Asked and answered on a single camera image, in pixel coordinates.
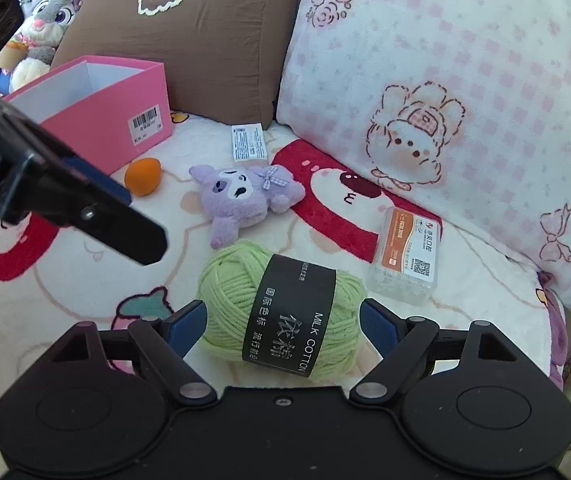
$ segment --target open box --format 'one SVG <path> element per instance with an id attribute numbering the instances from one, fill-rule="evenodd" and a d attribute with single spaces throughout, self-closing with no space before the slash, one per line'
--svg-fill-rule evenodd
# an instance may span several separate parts
<path id="1" fill-rule="evenodd" d="M 163 63 L 79 57 L 6 100 L 106 174 L 172 134 Z"/>

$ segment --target orange ball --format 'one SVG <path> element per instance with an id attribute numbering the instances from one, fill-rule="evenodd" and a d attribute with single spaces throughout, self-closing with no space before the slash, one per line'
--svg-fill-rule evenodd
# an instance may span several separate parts
<path id="1" fill-rule="evenodd" d="M 125 187 L 136 196 L 146 196 L 161 182 L 163 169 L 156 158 L 135 160 L 125 171 Z"/>

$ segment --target pink checkered pattern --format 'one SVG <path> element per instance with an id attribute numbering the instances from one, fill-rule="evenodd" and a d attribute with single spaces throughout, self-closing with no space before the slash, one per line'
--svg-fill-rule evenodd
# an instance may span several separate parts
<path id="1" fill-rule="evenodd" d="M 571 249 L 567 1 L 353 0 L 346 16 L 313 27 L 303 0 L 278 119 L 363 176 L 525 254 L 567 286 L 562 299 L 571 305 L 571 254 L 556 253 L 556 241 L 543 251 L 549 236 L 540 223 L 545 214 L 561 221 L 567 203 L 558 241 Z M 514 11 L 495 23 L 487 18 L 492 6 L 502 16 Z M 444 100 L 460 101 L 465 117 L 441 148 L 440 179 L 401 189 L 373 177 L 366 130 L 389 85 L 411 91 L 425 81 L 444 87 Z"/>

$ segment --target barcode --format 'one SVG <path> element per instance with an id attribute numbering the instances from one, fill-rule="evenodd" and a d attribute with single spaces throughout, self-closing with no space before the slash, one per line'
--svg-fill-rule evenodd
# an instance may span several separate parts
<path id="1" fill-rule="evenodd" d="M 423 274 L 424 276 L 430 275 L 430 264 L 424 262 L 423 260 L 418 260 L 416 258 L 412 259 L 412 270 L 418 274 Z"/>
<path id="2" fill-rule="evenodd" d="M 143 112 L 141 115 L 132 119 L 132 124 L 134 125 L 134 128 L 140 128 L 155 119 L 157 115 L 156 107 L 150 108 L 147 112 Z"/>

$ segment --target screw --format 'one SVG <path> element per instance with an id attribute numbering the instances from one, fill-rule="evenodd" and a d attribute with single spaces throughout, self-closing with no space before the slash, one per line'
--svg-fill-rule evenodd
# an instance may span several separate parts
<path id="1" fill-rule="evenodd" d="M 357 394 L 363 399 L 380 399 L 387 393 L 387 387 L 381 383 L 361 383 L 357 386 Z"/>
<path id="2" fill-rule="evenodd" d="M 186 383 L 179 389 L 179 393 L 185 397 L 185 399 L 204 399 L 210 395 L 212 388 L 209 384 L 205 383 Z"/>
<path id="3" fill-rule="evenodd" d="M 94 210 L 94 208 L 92 206 L 87 206 L 84 207 L 81 210 L 81 218 L 83 218 L 84 220 L 88 221 L 91 220 L 92 218 L 94 218 L 94 215 L 96 214 L 96 211 Z"/>

